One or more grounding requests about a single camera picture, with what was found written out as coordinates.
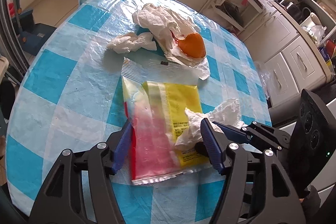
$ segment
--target bolt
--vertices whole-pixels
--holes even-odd
[[[65,150],[62,151],[62,155],[63,155],[63,156],[69,156],[70,153],[71,153],[71,150],[70,150],[70,149],[65,149]]]
[[[236,143],[230,143],[229,144],[229,147],[232,149],[232,150],[237,150],[239,145],[237,145]]]
[[[265,154],[266,154],[266,156],[271,157],[271,156],[273,156],[273,151],[270,150],[270,149],[267,149],[267,150],[265,150]]]
[[[104,149],[106,147],[106,143],[99,143],[99,144],[97,144],[97,148],[98,149]]]

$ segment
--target orange heart-shaped object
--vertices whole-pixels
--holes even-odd
[[[206,55],[203,38],[199,33],[191,33],[177,42],[181,51],[192,58],[203,58]]]

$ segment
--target blue gripper pad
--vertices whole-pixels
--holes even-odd
[[[212,133],[214,130],[212,126],[207,124],[207,121],[207,118],[204,118],[201,121],[201,135],[203,143],[207,149],[212,166],[218,171],[218,173],[222,174],[225,169],[223,165],[222,151]]]
[[[126,121],[122,130],[118,131],[118,133],[119,132],[122,133],[122,136],[119,140],[119,143],[115,147],[114,153],[113,153],[113,164],[112,164],[111,169],[114,174],[116,174],[124,164],[125,157],[128,153],[128,150],[129,150],[129,147],[132,141],[132,131],[133,131],[133,127],[128,120]]]

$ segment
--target crumpled paper towel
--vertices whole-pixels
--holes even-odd
[[[133,13],[132,18],[135,24],[151,31],[168,60],[180,65],[196,67],[201,71],[202,80],[210,76],[208,59],[187,56],[172,37],[171,32],[177,39],[183,39],[188,34],[200,31],[190,18],[185,19],[170,9],[154,6],[151,3],[145,4],[142,10]]]
[[[206,114],[192,112],[190,109],[185,108],[185,115],[187,115],[189,121],[189,128],[186,128],[183,133],[177,138],[175,142],[175,148],[181,151],[192,149],[197,142],[202,141],[201,135],[201,121],[204,118],[208,118],[212,128],[215,131],[223,131],[215,125],[214,121],[225,125],[231,125],[233,127],[241,129],[243,126],[247,126],[241,119],[239,99],[230,98],[227,101],[222,102],[213,111]]]
[[[129,32],[113,38],[106,48],[112,49],[116,53],[135,52],[141,47],[150,51],[156,51],[156,44],[152,39],[153,35],[150,32],[144,32],[138,36],[134,32]]]

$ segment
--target plastic tablecloth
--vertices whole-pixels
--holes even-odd
[[[143,48],[128,54],[106,50],[108,41],[135,25],[132,13],[146,3],[190,17],[201,28],[211,76],[199,80],[204,113],[228,98],[239,98],[242,120],[271,125],[260,79],[244,44],[215,22],[175,0],[87,0],[48,39],[22,82],[7,131],[6,171],[15,206],[29,215],[54,161],[65,148],[90,149],[120,130],[126,120],[121,67],[124,56],[135,62],[166,60]],[[154,185],[134,186],[129,161],[111,177],[127,224],[208,223],[224,177],[213,168]],[[83,193],[89,219],[95,220],[88,175]]]

